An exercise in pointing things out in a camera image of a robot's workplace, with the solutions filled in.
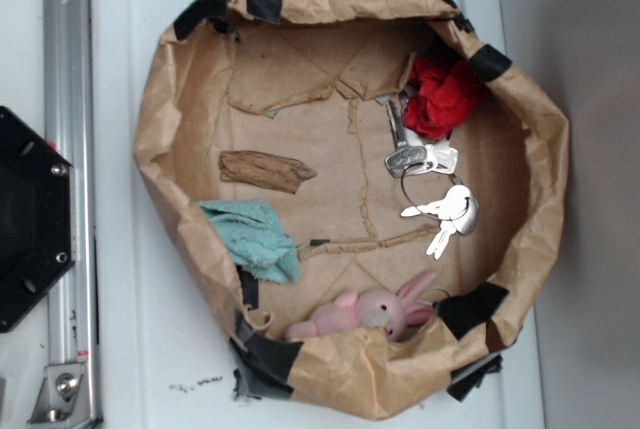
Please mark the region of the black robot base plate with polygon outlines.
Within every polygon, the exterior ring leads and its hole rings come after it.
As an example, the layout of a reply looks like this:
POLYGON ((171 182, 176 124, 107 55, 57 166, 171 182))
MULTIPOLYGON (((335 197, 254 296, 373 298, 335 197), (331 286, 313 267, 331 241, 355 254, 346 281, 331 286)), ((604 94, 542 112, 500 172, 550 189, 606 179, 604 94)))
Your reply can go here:
POLYGON ((71 165, 1 108, 1 332, 12 331, 73 263, 71 165))

